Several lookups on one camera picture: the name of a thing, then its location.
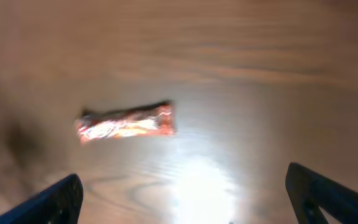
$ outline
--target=orange wrapper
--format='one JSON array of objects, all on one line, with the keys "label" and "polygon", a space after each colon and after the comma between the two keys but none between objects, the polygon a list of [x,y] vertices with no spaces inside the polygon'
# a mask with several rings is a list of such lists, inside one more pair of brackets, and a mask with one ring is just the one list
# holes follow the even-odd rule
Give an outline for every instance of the orange wrapper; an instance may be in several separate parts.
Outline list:
[{"label": "orange wrapper", "polygon": [[76,131],[82,144],[94,139],[172,135],[172,106],[165,101],[107,113],[85,111],[76,120]]}]

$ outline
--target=wooden surface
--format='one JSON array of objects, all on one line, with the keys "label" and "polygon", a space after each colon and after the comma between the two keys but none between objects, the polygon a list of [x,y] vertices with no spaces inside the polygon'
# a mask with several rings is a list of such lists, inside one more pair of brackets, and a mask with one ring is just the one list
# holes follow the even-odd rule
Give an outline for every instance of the wooden surface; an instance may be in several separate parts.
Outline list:
[{"label": "wooden surface", "polygon": [[[79,145],[164,99],[174,137]],[[0,0],[0,213],[76,172],[79,223],[295,223],[292,161],[358,191],[358,1]]]}]

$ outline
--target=dark blue plastic arm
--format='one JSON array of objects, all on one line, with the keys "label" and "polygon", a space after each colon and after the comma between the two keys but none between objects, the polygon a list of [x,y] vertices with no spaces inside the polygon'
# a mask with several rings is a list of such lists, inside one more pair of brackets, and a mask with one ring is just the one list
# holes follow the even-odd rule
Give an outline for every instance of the dark blue plastic arm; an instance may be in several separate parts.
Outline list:
[{"label": "dark blue plastic arm", "polygon": [[82,200],[81,181],[72,174],[1,215],[0,224],[76,224]]},{"label": "dark blue plastic arm", "polygon": [[285,187],[300,224],[328,224],[320,208],[343,224],[358,224],[358,193],[291,163]]}]

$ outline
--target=candy wrapper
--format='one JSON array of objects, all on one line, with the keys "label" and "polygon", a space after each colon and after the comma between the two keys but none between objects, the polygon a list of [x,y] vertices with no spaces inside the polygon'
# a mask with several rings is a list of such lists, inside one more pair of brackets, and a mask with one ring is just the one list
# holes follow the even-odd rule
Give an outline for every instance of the candy wrapper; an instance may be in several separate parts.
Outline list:
[{"label": "candy wrapper", "polygon": [[76,131],[82,144],[94,139],[172,135],[172,106],[165,101],[107,113],[84,111],[76,120]]}]

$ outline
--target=wood grain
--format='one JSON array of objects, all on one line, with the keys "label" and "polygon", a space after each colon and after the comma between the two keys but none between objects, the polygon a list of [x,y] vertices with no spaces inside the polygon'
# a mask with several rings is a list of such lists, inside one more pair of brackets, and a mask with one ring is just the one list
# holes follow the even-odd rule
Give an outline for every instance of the wood grain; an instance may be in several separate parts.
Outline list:
[{"label": "wood grain", "polygon": [[[75,136],[164,99],[174,137]],[[76,172],[79,223],[295,223],[292,161],[358,191],[358,1],[0,0],[0,213]]]}]

